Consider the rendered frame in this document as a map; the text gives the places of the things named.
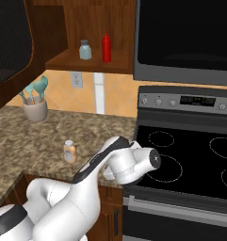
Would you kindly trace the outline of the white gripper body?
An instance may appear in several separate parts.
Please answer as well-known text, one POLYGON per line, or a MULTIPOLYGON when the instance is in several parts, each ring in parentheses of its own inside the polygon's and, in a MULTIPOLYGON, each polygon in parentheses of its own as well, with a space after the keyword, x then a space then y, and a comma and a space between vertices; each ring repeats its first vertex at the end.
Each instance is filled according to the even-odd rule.
POLYGON ((108 181, 116 181, 117 178, 115 177, 113 171, 111 170, 110 166, 105 167, 103 171, 103 176, 108 181))

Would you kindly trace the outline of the wooden base cabinet door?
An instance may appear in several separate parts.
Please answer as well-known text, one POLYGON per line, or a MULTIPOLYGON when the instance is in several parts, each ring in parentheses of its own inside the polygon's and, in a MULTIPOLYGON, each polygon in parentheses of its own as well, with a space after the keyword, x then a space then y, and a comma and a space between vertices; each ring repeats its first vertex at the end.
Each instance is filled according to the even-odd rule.
POLYGON ((122 241, 122 190, 99 186, 101 212, 97 222, 87 232, 89 241, 122 241), (119 209, 119 234, 114 235, 114 210, 119 209))

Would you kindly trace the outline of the orange shaker with white cap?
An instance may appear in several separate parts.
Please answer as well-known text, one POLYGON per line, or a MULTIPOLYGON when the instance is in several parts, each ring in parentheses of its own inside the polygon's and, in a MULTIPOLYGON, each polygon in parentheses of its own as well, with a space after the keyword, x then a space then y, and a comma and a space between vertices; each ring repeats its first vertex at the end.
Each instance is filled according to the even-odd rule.
POLYGON ((72 140, 64 142, 64 159, 69 164, 75 163, 75 147, 72 140))

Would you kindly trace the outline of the wooden corner base cabinet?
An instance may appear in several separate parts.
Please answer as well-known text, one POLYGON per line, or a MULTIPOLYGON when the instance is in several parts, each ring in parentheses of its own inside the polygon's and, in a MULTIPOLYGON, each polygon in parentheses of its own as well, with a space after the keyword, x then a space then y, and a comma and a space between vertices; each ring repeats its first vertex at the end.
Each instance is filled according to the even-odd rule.
POLYGON ((9 194, 6 196, 2 205, 7 204, 24 204, 27 201, 26 189, 31 181, 36 178, 35 175, 24 174, 11 189, 9 194))

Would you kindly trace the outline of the grey-blue shaker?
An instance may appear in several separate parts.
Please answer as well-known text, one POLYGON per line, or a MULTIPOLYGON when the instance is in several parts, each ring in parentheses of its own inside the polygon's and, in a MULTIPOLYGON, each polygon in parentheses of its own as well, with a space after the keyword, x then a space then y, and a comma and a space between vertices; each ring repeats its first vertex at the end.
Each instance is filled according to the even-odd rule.
POLYGON ((79 48, 79 56, 83 60, 89 60, 92 58, 91 48, 88 40, 81 40, 81 46, 79 48))

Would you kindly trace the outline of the red condiment bottle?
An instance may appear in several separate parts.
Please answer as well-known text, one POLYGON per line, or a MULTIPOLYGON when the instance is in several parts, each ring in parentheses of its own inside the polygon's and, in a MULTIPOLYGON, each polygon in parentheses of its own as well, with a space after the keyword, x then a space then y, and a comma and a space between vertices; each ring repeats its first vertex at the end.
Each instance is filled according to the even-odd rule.
POLYGON ((105 63, 111 61, 111 39, 107 33, 102 37, 102 58, 105 63))

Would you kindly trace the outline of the cabinet door with dark glass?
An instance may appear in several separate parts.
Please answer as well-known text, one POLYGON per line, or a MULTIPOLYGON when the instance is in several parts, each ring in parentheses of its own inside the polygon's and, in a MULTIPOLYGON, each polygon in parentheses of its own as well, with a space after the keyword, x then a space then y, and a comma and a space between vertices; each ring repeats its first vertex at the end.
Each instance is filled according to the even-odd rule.
POLYGON ((0 0, 0 109, 44 70, 32 0, 0 0))

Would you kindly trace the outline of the black and steel stove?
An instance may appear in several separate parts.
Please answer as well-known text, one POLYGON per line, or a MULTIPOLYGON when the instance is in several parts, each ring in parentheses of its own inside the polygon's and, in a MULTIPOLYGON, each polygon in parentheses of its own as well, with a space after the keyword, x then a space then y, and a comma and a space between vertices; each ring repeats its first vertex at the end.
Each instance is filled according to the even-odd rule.
POLYGON ((157 149, 161 166, 127 186, 124 198, 227 214, 227 89, 139 87, 134 139, 157 149))

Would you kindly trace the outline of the black oven door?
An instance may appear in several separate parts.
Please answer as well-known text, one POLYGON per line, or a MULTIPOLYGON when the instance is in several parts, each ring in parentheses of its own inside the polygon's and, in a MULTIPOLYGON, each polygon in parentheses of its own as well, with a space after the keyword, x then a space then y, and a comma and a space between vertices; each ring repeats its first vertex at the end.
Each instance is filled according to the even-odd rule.
POLYGON ((227 228, 122 207, 122 241, 227 241, 227 228))

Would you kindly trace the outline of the beige utensil pot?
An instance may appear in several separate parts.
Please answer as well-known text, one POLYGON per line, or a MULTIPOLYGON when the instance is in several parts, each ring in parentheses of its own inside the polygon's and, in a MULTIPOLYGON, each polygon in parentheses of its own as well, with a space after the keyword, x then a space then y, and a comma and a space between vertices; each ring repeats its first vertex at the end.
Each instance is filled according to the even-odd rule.
POLYGON ((45 101, 40 103, 38 98, 36 98, 35 104, 32 104, 31 99, 27 98, 26 104, 23 104, 23 110, 30 121, 40 122, 47 118, 47 103, 45 101))

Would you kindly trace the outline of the large teal spatula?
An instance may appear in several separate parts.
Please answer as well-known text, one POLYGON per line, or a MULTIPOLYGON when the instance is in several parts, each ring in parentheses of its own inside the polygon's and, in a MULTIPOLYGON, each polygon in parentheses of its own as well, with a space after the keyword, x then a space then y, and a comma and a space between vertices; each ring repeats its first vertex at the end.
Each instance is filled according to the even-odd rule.
POLYGON ((40 101, 42 101, 43 93, 46 90, 47 85, 48 85, 48 79, 46 76, 43 75, 41 77, 41 80, 36 82, 33 86, 33 89, 37 91, 38 94, 40 95, 40 101))

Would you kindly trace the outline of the teal slotted spoon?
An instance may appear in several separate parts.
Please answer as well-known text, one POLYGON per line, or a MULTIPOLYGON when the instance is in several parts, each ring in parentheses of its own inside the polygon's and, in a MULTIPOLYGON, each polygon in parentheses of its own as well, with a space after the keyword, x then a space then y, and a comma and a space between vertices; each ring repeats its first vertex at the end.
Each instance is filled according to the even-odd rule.
POLYGON ((24 88, 29 94, 30 94, 30 99, 32 101, 32 104, 35 103, 34 98, 33 98, 33 90, 34 90, 34 83, 31 82, 27 87, 24 88))

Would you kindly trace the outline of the black microwave oven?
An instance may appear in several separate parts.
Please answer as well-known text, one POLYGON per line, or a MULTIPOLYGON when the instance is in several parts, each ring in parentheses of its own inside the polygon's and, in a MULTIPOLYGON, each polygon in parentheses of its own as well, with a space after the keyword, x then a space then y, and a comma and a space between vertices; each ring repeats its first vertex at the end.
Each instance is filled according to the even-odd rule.
POLYGON ((227 86, 227 0, 136 0, 134 78, 227 86))

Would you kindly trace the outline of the white wall socket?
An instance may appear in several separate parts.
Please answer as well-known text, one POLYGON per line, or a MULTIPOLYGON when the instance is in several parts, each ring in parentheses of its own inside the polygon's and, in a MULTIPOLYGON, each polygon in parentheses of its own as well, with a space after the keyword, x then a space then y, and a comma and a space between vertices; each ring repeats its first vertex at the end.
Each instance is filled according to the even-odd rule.
POLYGON ((72 79, 72 87, 73 88, 82 88, 83 87, 83 80, 82 80, 81 72, 71 72, 71 79, 72 79))

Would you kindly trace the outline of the wooden wall cabinet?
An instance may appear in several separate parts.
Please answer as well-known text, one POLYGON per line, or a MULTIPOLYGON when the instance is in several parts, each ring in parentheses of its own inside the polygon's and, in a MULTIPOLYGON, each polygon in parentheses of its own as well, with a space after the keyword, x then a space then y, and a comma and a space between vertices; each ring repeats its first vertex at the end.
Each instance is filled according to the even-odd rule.
POLYGON ((136 0, 32 0, 33 20, 45 70, 133 72, 136 0), (103 62, 102 37, 111 39, 103 62), (92 58, 79 56, 88 40, 92 58))

